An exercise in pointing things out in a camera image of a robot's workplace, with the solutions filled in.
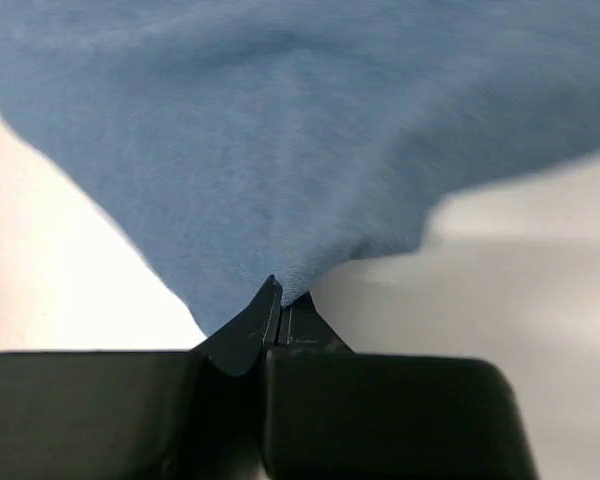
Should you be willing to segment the blue pillowcase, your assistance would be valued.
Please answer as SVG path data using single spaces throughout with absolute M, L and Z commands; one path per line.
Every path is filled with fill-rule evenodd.
M 211 334 L 600 149 L 600 1 L 0 1 L 0 113 Z

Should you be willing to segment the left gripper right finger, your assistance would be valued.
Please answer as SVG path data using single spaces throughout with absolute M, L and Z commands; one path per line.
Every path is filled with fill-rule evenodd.
M 309 296 L 283 310 L 264 369 L 273 479 L 534 479 L 513 390 L 479 359 L 362 354 Z

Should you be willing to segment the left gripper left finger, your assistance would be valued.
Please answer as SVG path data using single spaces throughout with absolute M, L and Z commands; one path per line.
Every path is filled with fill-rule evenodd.
M 0 479 L 260 479 L 281 288 L 186 351 L 0 353 Z

